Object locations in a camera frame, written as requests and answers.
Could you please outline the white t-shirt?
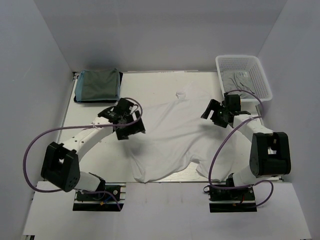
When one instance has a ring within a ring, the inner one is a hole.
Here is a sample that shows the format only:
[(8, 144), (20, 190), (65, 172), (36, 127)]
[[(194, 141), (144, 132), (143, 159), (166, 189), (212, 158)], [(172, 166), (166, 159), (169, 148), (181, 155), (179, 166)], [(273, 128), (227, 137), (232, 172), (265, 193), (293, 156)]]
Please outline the white t-shirt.
[(194, 162), (199, 175), (207, 178), (213, 166), (212, 180), (223, 181), (236, 160), (237, 137), (231, 136), (215, 163), (212, 160), (232, 128), (201, 118), (211, 96), (193, 82), (178, 90), (176, 97), (174, 101), (145, 108), (142, 121), (146, 132), (125, 141), (133, 178), (143, 183), (157, 181)]

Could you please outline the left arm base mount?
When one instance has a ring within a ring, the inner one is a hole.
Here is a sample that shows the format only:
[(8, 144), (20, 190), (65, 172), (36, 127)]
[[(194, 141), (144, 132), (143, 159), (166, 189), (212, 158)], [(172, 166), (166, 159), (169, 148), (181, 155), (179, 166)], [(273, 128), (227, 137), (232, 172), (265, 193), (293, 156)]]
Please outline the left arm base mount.
[(98, 193), (77, 190), (72, 210), (74, 212), (120, 212), (125, 198), (125, 183), (106, 183), (104, 190)]

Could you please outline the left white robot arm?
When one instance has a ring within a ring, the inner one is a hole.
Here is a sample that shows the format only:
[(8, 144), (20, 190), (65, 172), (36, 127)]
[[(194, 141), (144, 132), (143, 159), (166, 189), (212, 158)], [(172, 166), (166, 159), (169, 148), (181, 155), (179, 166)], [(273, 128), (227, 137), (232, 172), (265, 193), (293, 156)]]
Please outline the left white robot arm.
[(142, 106), (136, 100), (120, 98), (114, 106), (98, 113), (89, 125), (82, 126), (78, 134), (61, 143), (49, 144), (41, 177), (66, 193), (78, 190), (89, 193), (96, 200), (103, 198), (106, 181), (93, 173), (81, 171), (80, 162), (89, 150), (113, 133), (119, 141), (145, 133), (142, 114)]

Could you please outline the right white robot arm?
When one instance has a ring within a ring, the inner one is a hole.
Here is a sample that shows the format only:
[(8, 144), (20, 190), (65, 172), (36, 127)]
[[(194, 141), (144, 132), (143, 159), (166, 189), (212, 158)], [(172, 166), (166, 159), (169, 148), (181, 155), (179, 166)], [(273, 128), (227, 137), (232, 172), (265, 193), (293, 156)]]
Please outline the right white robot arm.
[(224, 185), (213, 184), (212, 176), (209, 175), (208, 182), (212, 188), (225, 190), (229, 198), (236, 200), (243, 195), (245, 188), (269, 182), (270, 178), (288, 175), (291, 172), (288, 135), (262, 125), (260, 115), (242, 110), (241, 98), (235, 91), (224, 93), (222, 102), (211, 99), (201, 118), (210, 119), (216, 126), (222, 128), (227, 126), (232, 128), (217, 149), (212, 159), (213, 164), (235, 132), (240, 132), (251, 143), (248, 165), (232, 173)]

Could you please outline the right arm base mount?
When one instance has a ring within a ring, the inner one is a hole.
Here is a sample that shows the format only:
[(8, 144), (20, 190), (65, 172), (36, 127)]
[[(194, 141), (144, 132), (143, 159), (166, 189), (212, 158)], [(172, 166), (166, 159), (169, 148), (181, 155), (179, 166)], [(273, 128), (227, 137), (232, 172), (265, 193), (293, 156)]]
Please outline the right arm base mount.
[(252, 187), (231, 189), (234, 186), (232, 179), (225, 184), (216, 184), (216, 189), (210, 185), (203, 188), (209, 196), (209, 211), (211, 213), (250, 213), (257, 212), (256, 198)]

